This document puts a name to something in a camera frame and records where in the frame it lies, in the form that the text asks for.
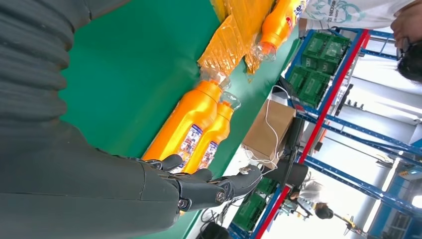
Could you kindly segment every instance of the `white shirt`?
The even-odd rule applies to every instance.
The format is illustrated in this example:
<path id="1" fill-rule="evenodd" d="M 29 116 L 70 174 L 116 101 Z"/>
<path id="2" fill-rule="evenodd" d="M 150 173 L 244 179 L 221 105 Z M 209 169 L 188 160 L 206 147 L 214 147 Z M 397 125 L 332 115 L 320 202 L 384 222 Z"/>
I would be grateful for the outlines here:
<path id="1" fill-rule="evenodd" d="M 299 197 L 313 203 L 327 203 L 327 198 L 323 197 L 324 186 L 317 181 L 317 178 L 309 170 L 301 185 Z"/>
<path id="2" fill-rule="evenodd" d="M 309 0 L 301 18 L 309 29 L 350 27 L 378 29 L 390 26 L 395 14 L 415 0 Z"/>

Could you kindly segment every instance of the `black hair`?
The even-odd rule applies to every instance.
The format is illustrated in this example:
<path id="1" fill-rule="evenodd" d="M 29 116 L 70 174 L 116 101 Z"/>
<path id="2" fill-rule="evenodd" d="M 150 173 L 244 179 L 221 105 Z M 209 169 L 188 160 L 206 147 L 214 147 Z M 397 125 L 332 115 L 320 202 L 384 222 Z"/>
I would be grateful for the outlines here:
<path id="1" fill-rule="evenodd" d="M 331 219 L 334 217 L 334 212 L 327 205 L 324 205 L 315 209 L 315 215 L 320 219 Z"/>
<path id="2" fill-rule="evenodd" d="M 422 84 L 422 44 L 415 44 L 399 61 L 397 70 L 414 83 Z"/>

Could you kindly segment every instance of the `cardboard box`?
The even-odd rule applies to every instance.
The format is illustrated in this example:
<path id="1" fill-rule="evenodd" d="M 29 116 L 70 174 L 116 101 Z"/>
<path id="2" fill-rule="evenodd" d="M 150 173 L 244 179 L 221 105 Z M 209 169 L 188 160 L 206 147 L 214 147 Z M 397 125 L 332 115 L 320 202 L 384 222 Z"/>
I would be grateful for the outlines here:
<path id="1" fill-rule="evenodd" d="M 269 102 L 267 120 L 278 136 L 276 151 L 276 137 L 265 121 L 267 102 Z M 295 109 L 276 101 L 267 100 L 243 140 L 243 146 L 252 151 L 255 157 L 260 160 L 272 160 L 276 153 L 284 150 L 285 140 L 283 139 L 285 139 L 287 129 L 295 116 Z M 278 160 L 278 158 L 275 158 L 273 162 L 277 164 Z M 272 163 L 264 163 L 264 165 L 271 169 L 274 168 Z"/>

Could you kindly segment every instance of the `robotic hand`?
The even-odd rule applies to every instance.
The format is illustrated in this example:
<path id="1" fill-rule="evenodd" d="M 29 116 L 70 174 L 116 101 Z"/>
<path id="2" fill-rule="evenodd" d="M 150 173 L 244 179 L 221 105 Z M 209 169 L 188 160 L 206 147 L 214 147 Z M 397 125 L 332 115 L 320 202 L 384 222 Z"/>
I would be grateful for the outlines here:
<path id="1" fill-rule="evenodd" d="M 220 206 L 226 201 L 251 192 L 262 178 L 261 171 L 256 166 L 248 165 L 236 176 L 225 176 L 211 180 L 212 173 L 208 169 L 200 169 L 190 175 L 186 173 L 172 174 L 182 163 L 182 158 L 176 154 L 163 161 L 146 161 L 153 168 L 161 170 L 158 175 L 173 185 L 179 192 L 178 210 L 183 212 Z"/>
<path id="2" fill-rule="evenodd" d="M 60 119 L 67 108 L 60 71 L 69 66 L 74 33 L 126 2 L 0 1 L 0 238 L 138 237 L 168 229 L 180 211 L 218 206 L 259 182 L 253 166 L 211 180 L 207 170 L 168 172 L 180 162 L 109 155 Z"/>

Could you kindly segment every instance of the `green plastic crate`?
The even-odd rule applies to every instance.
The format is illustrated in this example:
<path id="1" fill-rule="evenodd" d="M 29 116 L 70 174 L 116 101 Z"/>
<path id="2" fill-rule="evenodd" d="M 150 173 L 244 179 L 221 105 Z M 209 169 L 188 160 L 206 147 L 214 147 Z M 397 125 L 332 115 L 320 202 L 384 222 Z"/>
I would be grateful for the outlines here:
<path id="1" fill-rule="evenodd" d="M 350 39 L 345 37 L 336 36 L 330 39 L 319 57 L 317 70 L 334 75 L 349 45 Z"/>
<path id="2" fill-rule="evenodd" d="M 302 66 L 311 70 L 318 69 L 319 57 L 312 54 L 302 54 L 301 56 Z"/>
<path id="3" fill-rule="evenodd" d="M 299 99 L 305 104 L 316 108 L 324 95 L 329 81 L 329 75 L 316 71 L 312 72 L 299 92 Z"/>
<path id="4" fill-rule="evenodd" d="M 319 57 L 330 42 L 333 36 L 325 33 L 314 33 L 302 54 L 302 66 L 316 70 L 318 68 Z"/>
<path id="5" fill-rule="evenodd" d="M 293 89 L 295 92 L 299 92 L 305 82 L 305 79 L 312 71 L 301 66 L 293 67 L 293 71 L 291 72 L 287 81 L 292 84 Z"/>
<path id="6" fill-rule="evenodd" d="M 309 40 L 304 53 L 318 56 L 325 49 L 327 43 L 333 38 L 332 35 L 325 33 L 314 33 Z"/>
<path id="7" fill-rule="evenodd" d="M 258 222 L 266 205 L 267 203 L 264 198 L 256 193 L 252 194 L 248 201 L 243 202 L 239 207 L 239 210 L 233 218 L 233 222 L 245 231 L 251 231 Z"/>
<path id="8" fill-rule="evenodd" d="M 258 186 L 256 186 L 256 190 L 258 190 L 259 192 L 265 195 L 270 195 L 274 193 L 276 188 L 277 188 L 277 181 L 274 181 L 269 178 L 263 178 L 261 182 L 258 183 Z"/>

